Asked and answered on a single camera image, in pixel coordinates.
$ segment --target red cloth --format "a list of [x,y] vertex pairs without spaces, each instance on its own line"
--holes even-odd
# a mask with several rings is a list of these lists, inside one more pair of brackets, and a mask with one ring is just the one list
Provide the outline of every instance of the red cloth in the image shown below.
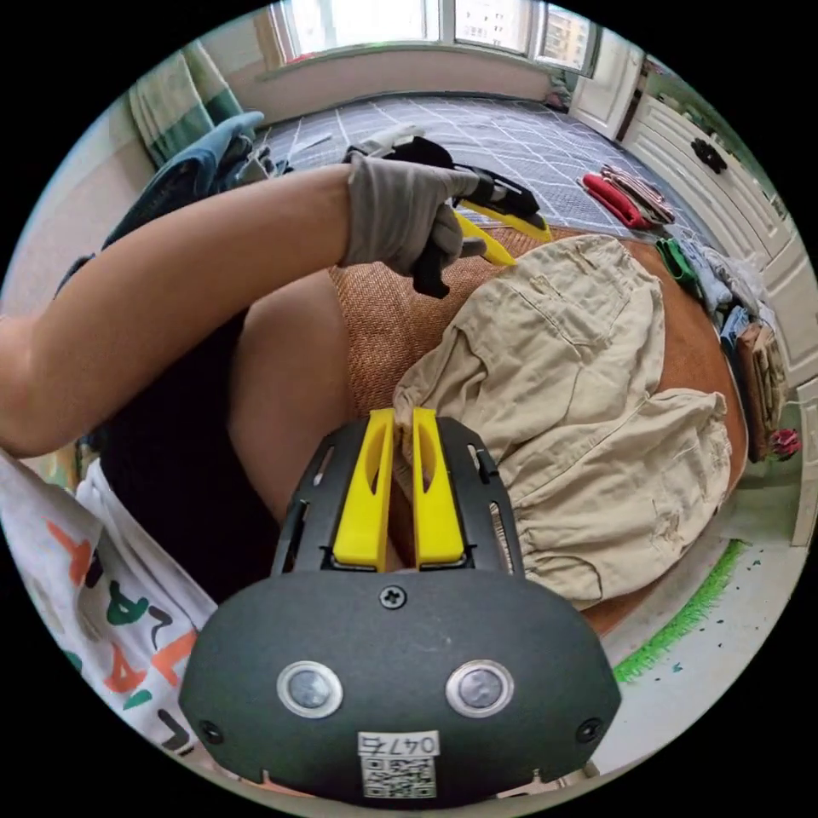
[[639,212],[639,208],[609,181],[593,173],[582,177],[585,190],[601,205],[610,210],[631,230],[650,230],[653,225]]

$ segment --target wicker mat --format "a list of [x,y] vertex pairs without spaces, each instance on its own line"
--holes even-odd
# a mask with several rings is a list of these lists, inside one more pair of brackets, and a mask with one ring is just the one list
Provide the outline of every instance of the wicker mat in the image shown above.
[[[516,231],[489,231],[514,257],[539,242]],[[552,228],[554,240],[585,231]],[[716,333],[701,306],[687,295],[665,269],[659,252],[639,241],[620,239],[627,250],[662,283],[665,304],[665,367],[659,391],[686,388],[721,392],[727,401],[727,427],[733,446],[731,490],[744,469],[746,426],[733,379]],[[497,275],[498,268],[482,258],[463,259],[446,272],[451,294],[435,301],[419,296],[411,281],[384,265],[331,271],[349,333],[349,382],[359,415],[392,405],[392,394],[406,370],[434,349],[443,331],[474,290]],[[393,491],[390,536],[411,563],[412,513],[401,491]],[[653,589],[607,600],[585,611],[597,633],[610,631]]]

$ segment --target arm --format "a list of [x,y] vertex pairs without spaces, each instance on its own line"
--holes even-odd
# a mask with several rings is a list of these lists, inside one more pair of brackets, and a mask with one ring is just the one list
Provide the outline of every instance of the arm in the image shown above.
[[347,165],[192,204],[88,262],[0,335],[0,446],[53,451],[110,417],[241,309],[341,261]]

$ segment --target label sticker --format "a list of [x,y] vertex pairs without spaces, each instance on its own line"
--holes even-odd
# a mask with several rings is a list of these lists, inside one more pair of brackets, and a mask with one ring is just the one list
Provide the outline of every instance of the label sticker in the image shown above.
[[358,733],[365,798],[435,798],[437,730],[425,733]]

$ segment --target leg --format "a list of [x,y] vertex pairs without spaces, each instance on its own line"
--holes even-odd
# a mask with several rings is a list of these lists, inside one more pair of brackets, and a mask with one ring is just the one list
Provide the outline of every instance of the leg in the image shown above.
[[[233,360],[233,447],[281,523],[321,439],[354,418],[346,326],[326,272],[257,302]],[[391,544],[388,568],[403,567]]]

